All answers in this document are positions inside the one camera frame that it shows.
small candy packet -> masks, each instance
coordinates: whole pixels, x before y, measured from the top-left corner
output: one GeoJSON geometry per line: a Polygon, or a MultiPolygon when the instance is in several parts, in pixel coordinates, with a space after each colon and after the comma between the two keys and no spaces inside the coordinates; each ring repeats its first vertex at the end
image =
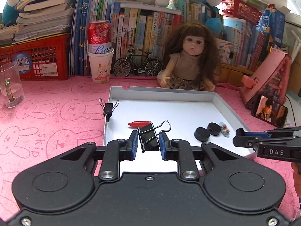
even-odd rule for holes
{"type": "Polygon", "coordinates": [[[228,138],[230,136],[230,130],[227,128],[227,125],[223,122],[220,122],[219,126],[221,127],[221,133],[228,138]]]}

label sticker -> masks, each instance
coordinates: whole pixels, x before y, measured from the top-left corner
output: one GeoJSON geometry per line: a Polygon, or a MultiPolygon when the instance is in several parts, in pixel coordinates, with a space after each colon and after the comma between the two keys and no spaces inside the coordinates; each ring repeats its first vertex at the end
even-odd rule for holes
{"type": "Polygon", "coordinates": [[[58,76],[58,68],[56,63],[42,64],[43,76],[58,76]]]}
{"type": "Polygon", "coordinates": [[[31,57],[27,53],[18,53],[13,57],[13,61],[18,63],[18,70],[20,74],[28,73],[32,68],[31,57]]]}

mug handle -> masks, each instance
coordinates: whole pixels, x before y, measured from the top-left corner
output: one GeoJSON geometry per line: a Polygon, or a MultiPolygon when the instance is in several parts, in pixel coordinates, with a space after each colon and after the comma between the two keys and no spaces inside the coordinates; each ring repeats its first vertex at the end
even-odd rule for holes
{"type": "Polygon", "coordinates": [[[13,94],[11,92],[11,84],[10,84],[10,78],[5,79],[5,90],[8,96],[8,99],[10,102],[15,101],[15,98],[13,97],[13,94]]]}

smartphone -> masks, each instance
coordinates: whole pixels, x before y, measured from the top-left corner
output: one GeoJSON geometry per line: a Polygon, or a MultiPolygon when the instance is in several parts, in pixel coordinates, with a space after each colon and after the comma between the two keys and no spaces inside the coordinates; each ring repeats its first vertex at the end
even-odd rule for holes
{"type": "Polygon", "coordinates": [[[288,109],[268,97],[258,95],[251,113],[252,116],[268,122],[275,127],[283,127],[288,109]]]}

blue gripper pad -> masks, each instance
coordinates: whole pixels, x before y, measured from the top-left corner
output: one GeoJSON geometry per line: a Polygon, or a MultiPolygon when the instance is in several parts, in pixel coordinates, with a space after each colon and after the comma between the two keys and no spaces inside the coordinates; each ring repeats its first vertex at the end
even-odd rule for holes
{"type": "Polygon", "coordinates": [[[257,132],[245,132],[246,136],[252,136],[252,137],[261,137],[264,139],[269,139],[271,138],[269,134],[267,134],[266,132],[262,132],[262,133],[257,133],[257,132]]]}
{"type": "Polygon", "coordinates": [[[165,142],[164,142],[162,134],[159,134],[159,144],[160,144],[160,152],[161,152],[162,160],[165,160],[166,149],[165,149],[165,142]]]}
{"type": "Polygon", "coordinates": [[[138,131],[136,131],[136,135],[134,137],[132,151],[131,151],[133,160],[136,158],[137,148],[138,148],[138,131]]]}

